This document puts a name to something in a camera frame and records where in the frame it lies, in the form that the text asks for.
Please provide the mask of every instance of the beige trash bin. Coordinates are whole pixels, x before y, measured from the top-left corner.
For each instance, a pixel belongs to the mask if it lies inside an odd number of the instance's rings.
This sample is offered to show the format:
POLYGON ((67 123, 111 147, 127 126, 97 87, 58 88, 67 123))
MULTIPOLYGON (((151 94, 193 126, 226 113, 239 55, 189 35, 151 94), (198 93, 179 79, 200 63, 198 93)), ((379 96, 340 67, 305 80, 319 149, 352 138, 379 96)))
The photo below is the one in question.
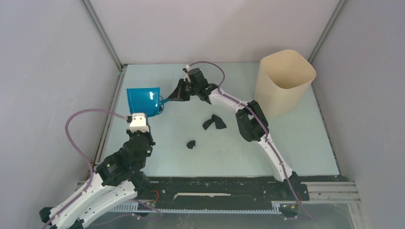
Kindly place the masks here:
POLYGON ((298 52, 274 53, 260 61, 254 98, 266 116, 282 115, 294 108, 315 76, 315 69, 298 52))

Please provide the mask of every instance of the blue dustpan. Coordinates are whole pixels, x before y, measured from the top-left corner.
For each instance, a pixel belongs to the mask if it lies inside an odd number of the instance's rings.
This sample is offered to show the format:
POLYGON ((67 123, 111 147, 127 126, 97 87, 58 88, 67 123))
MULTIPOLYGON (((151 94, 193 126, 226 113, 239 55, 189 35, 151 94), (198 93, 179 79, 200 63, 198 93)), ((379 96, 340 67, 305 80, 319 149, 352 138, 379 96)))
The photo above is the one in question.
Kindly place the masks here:
POLYGON ((129 112, 145 113, 153 117, 159 113, 160 88, 128 88, 127 89, 129 112))

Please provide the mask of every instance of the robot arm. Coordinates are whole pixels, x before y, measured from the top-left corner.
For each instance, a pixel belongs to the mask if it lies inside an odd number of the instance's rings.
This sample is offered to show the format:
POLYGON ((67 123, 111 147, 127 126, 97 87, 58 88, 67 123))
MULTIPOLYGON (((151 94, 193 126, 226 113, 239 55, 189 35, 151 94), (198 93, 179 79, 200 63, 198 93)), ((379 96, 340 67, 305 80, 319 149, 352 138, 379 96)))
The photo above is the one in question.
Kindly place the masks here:
POLYGON ((168 101, 188 101, 191 95, 196 95, 200 100, 209 104, 219 105, 235 112, 239 133, 248 142, 255 141, 263 148, 265 156, 269 160, 274 178, 287 185, 289 178, 292 186, 299 185, 297 174, 285 162, 268 132, 268 122, 264 116, 260 105, 255 101, 246 102, 225 93, 217 85, 208 83, 199 68, 183 69, 187 75, 180 79, 174 92, 167 98, 168 101), (255 118, 250 118, 253 111, 260 122, 265 125, 268 132, 264 132, 262 126, 255 118))
POLYGON ((149 179, 140 171, 155 145, 146 115, 134 113, 128 117, 128 122, 129 140, 96 168, 89 188, 83 191, 88 180, 63 203, 54 208, 43 208, 40 211, 42 222, 54 217, 50 222, 51 229, 86 228, 105 212, 135 198, 139 191, 150 185, 149 179))

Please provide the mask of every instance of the light blue table surface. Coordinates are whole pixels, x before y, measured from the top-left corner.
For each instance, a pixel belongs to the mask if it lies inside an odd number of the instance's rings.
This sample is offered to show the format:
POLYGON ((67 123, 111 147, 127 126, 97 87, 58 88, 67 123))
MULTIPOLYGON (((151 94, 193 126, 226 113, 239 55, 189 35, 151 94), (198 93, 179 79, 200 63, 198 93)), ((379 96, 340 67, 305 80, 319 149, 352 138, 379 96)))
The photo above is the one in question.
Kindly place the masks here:
MULTIPOLYGON (((226 74, 222 88, 229 94, 251 101, 256 86, 259 63, 219 64, 226 74)), ((184 77, 185 64, 129 65, 119 95, 116 112, 129 115, 127 88, 160 87, 166 98, 184 77)), ((208 82, 218 84, 221 72, 213 66, 199 64, 208 82)), ((287 114, 267 118, 269 130, 282 156, 300 176, 337 175, 336 161, 312 93, 309 88, 297 106, 287 114)), ((245 141, 239 134, 235 114, 200 101, 169 102, 162 114, 149 119, 156 145, 143 169, 147 176, 266 176, 272 169, 261 148, 245 141), (212 124, 206 131, 202 124, 212 114, 228 126, 217 130, 212 124), (196 141, 188 149, 187 142, 196 141)), ((128 124, 115 118, 107 139, 103 158, 118 151, 128 140, 128 124)))

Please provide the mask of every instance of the white arm segment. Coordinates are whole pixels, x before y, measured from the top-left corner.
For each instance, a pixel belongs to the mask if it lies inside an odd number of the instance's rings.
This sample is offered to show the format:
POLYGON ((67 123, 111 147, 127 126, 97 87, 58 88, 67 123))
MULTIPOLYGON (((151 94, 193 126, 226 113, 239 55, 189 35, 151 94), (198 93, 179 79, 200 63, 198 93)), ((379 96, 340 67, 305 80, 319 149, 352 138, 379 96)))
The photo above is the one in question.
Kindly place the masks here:
MULTIPOLYGON (((242 105, 240 105, 240 103, 242 104, 247 104, 246 101, 240 100, 238 98, 235 98, 231 95, 229 95, 228 93, 226 93, 227 96, 232 97, 234 99, 236 99, 237 101, 239 101, 239 103, 236 103, 235 101, 230 100, 229 98, 224 97, 223 95, 221 95, 218 91, 218 89, 215 89, 211 92, 211 94, 208 96, 210 99, 210 102, 214 105, 218 105, 218 106, 223 106, 231 111, 234 112, 238 112, 238 110, 243 109, 244 107, 242 105)), ((270 133, 267 136, 268 142, 270 142, 272 144, 272 146, 274 147, 274 149, 276 150, 276 152, 278 153, 278 155, 281 158, 282 163, 284 164, 284 167, 286 169, 287 172, 287 176, 290 177, 292 175, 292 169, 290 168, 290 166, 288 166, 287 162, 285 162, 284 158, 282 157, 282 155, 278 152, 276 146, 273 143, 273 140, 271 139, 270 133)), ((280 161, 278 160, 275 152, 273 152, 272 148, 268 145, 268 143, 266 143, 266 136, 264 135, 263 137, 260 138, 260 141, 257 142, 259 144, 259 146, 261 146, 264 151, 265 151, 265 156, 266 158, 269 160, 273 171, 274 171, 274 178, 278 181, 283 182, 284 179, 286 179, 286 176, 284 175, 284 171, 283 168, 280 164, 280 161)))
POLYGON ((132 182, 124 181, 116 189, 98 199, 95 204, 88 206, 79 216, 79 219, 84 221, 83 228, 88 227, 94 220, 118 204, 137 197, 138 192, 134 191, 134 189, 132 182))
POLYGON ((98 201, 100 197, 108 193, 109 191, 115 189, 114 186, 102 186, 101 183, 103 180, 101 179, 99 174, 94 173, 93 180, 91 181, 91 185, 89 186, 86 192, 83 191, 85 186, 87 185, 88 181, 84 183, 76 192, 74 192, 67 200, 65 200, 62 204, 52 208, 50 210, 51 214, 50 217, 55 215, 63 206, 65 206, 69 201, 71 201, 75 196, 79 193, 82 195, 73 202, 68 208, 66 208, 63 212, 55 216, 55 219, 52 220, 52 225, 56 225, 58 229, 67 229, 69 228, 79 217, 79 215, 86 210, 86 208, 98 201))

